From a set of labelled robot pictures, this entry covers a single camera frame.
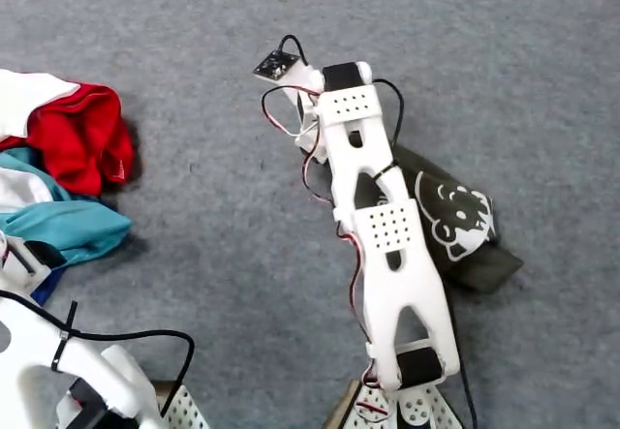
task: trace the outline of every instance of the teal cloth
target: teal cloth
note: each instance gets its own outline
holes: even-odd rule
[[[13,148],[0,153],[0,168],[32,172],[46,183],[54,201],[35,203],[15,213],[0,214],[0,230],[24,240],[40,240],[65,257],[65,266],[94,260],[116,248],[131,221],[97,199],[74,194],[38,168],[38,152]]]

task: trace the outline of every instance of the metal plate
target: metal plate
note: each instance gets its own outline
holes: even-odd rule
[[[166,413],[166,421],[170,429],[209,429],[185,385],[176,392],[174,401]]]

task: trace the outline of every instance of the white cloth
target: white cloth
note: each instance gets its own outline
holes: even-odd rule
[[[0,69],[0,140],[28,137],[28,117],[32,111],[78,90],[77,83],[51,74],[22,74]]]
[[[53,201],[53,197],[41,177],[22,170],[0,168],[0,213],[15,213],[44,201]]]

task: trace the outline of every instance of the gray carpet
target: gray carpet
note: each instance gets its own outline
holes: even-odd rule
[[[354,253],[251,76],[288,32],[316,66],[363,59],[397,83],[402,143],[495,198],[526,264],[457,293],[480,427],[619,427],[620,0],[5,0],[0,26],[0,66],[109,85],[139,131],[143,173],[117,198],[131,240],[49,309],[193,334],[187,384],[214,428],[320,427],[365,364]],[[159,379],[182,355],[130,349]]]

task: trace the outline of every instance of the red cloth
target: red cloth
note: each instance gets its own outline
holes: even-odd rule
[[[103,85],[83,83],[70,97],[35,109],[28,137],[6,138],[0,150],[24,145],[41,150],[47,172],[78,194],[99,196],[103,178],[126,182],[134,162],[118,95]]]

